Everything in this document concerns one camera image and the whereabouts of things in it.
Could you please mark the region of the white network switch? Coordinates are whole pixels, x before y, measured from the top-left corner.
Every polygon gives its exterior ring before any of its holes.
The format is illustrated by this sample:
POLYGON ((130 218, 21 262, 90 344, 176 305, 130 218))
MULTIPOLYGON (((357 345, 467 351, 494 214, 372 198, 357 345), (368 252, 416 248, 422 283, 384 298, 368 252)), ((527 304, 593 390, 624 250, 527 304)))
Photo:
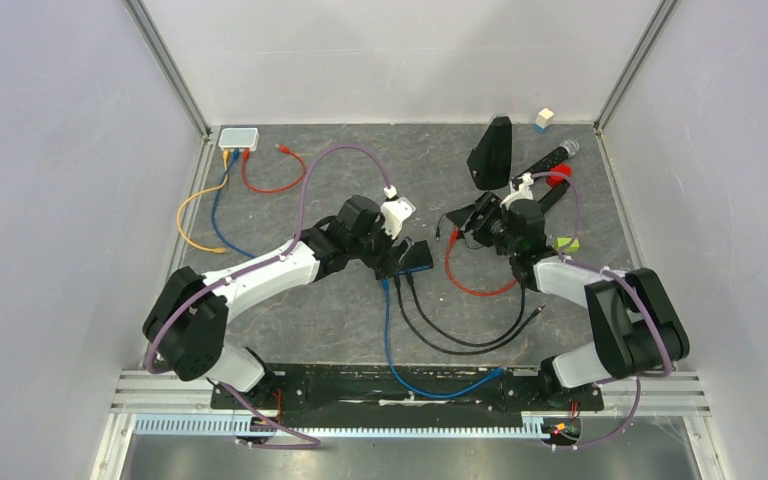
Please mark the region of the white network switch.
POLYGON ((221 130, 217 146, 222 150, 255 151, 259 138, 259 130, 256 127, 227 127, 221 130))

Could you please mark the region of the red round cap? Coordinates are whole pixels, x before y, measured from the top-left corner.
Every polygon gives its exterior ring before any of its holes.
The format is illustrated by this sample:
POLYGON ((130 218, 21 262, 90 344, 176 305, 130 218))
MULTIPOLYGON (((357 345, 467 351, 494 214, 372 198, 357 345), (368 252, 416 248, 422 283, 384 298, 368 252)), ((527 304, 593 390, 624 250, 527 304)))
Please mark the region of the red round cap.
POLYGON ((572 174, 572 169, 567 164, 560 164, 550 169, 551 174, 546 178, 546 183, 555 188, 566 182, 572 174))

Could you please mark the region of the aluminium frame rail front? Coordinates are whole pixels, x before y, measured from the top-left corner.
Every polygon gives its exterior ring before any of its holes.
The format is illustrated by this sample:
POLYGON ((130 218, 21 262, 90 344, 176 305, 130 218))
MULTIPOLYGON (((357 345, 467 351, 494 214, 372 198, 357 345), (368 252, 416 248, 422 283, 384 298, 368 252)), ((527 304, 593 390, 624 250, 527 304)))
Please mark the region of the aluminium frame rail front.
MULTIPOLYGON (((496 400, 421 400, 403 392, 395 400, 344 399, 312 407, 309 388, 285 387, 283 397, 262 408, 282 425, 314 438, 514 438, 549 440, 558 425, 606 420, 626 428, 681 421, 689 436, 713 437, 716 429, 698 378, 688 372, 660 384, 632 380, 602 388, 576 411, 521 407, 511 393, 496 400)), ((111 411, 134 417, 138 434, 271 437, 274 428, 205 380, 185 384, 169 376, 122 374, 111 411)))

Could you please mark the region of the black microphone lower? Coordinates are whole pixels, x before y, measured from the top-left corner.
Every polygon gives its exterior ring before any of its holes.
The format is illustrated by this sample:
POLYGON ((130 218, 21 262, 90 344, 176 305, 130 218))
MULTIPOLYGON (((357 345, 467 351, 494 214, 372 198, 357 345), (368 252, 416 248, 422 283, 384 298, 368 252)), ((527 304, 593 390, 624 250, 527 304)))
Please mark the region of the black microphone lower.
POLYGON ((553 206, 563 198, 568 191, 570 184, 568 181, 557 181, 549 184, 550 189, 538 201, 538 205, 543 214, 548 213, 553 206))

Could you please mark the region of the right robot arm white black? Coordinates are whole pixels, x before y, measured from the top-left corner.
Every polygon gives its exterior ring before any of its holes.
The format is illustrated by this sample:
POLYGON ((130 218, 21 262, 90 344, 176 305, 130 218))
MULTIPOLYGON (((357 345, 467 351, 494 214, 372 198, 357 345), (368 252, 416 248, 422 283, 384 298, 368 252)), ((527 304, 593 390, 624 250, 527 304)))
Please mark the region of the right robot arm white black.
POLYGON ((537 392, 545 405, 562 408, 577 396, 578 387, 598 381, 666 375, 674 362, 689 355, 689 337, 656 272, 617 272, 573 259, 550 245, 539 202, 520 199, 503 205, 486 192, 445 216, 457 235, 467 234, 506 257, 521 286, 586 309, 591 342, 540 366, 537 392))

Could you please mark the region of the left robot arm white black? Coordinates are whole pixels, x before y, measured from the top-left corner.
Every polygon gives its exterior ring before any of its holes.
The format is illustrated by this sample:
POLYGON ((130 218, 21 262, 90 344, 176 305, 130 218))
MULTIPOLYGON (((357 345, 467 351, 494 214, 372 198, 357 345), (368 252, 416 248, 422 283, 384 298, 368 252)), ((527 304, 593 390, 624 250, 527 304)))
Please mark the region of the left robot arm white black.
POLYGON ((400 236, 415 211, 403 197, 377 204, 354 195, 337 214, 265 255, 203 274, 190 267, 176 270, 142 326, 149 343, 147 370, 159 373, 153 362, 161 359, 162 370, 183 382, 210 379, 234 388, 251 408, 267 405, 274 393, 268 368, 252 349, 226 341, 228 322, 287 290, 340 272, 352 260, 379 277, 394 274, 415 245, 400 236))

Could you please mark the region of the green block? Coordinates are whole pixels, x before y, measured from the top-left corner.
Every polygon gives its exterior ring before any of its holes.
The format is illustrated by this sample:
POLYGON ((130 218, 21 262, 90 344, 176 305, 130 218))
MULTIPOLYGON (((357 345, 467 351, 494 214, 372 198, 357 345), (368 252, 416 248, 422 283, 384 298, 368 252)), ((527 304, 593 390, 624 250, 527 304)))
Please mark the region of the green block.
POLYGON ((559 252, 576 253, 580 249, 580 242, 573 237, 557 237, 554 240, 554 248, 559 252))

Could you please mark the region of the white blue block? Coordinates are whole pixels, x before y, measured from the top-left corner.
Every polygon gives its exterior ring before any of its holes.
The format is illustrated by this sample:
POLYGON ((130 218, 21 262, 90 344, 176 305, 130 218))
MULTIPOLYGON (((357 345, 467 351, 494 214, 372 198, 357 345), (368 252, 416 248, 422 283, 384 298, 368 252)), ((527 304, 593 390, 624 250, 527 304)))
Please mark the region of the white blue block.
POLYGON ((546 131, 552 124, 555 112, 550 108, 542 108, 536 115, 534 126, 539 132, 546 131))

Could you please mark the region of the black microphone silver head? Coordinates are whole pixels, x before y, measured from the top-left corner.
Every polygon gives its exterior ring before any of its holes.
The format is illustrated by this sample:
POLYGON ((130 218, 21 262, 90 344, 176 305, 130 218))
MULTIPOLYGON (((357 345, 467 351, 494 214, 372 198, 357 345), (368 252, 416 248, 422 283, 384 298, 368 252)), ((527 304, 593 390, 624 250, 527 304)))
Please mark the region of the black microphone silver head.
POLYGON ((547 153, 540 160, 536 161, 519 174, 514 175, 510 180, 510 186, 518 187, 526 174, 533 175, 549 171, 551 168, 556 167, 575 156, 578 150, 579 143, 576 140, 568 139, 562 141, 558 147, 547 153))

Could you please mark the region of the black wedge shaped stand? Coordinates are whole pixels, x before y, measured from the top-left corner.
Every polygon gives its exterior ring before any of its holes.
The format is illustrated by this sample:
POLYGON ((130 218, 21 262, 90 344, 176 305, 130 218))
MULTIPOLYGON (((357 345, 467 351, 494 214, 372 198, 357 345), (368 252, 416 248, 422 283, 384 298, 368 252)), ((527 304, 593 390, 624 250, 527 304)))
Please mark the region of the black wedge shaped stand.
POLYGON ((508 184, 512 166, 512 142, 511 119, 507 115, 494 116, 466 161, 477 189, 497 190, 508 184))

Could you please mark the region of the black network switch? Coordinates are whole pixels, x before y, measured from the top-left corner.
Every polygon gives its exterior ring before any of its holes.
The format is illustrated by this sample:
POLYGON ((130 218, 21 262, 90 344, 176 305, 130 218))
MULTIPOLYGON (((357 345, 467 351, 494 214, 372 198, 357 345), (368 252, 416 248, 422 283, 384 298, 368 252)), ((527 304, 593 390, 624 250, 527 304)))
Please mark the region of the black network switch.
POLYGON ((433 268, 434 260, 430 245, 427 240, 421 240, 413 243, 407 250, 400 261, 396 274, 413 274, 433 268))

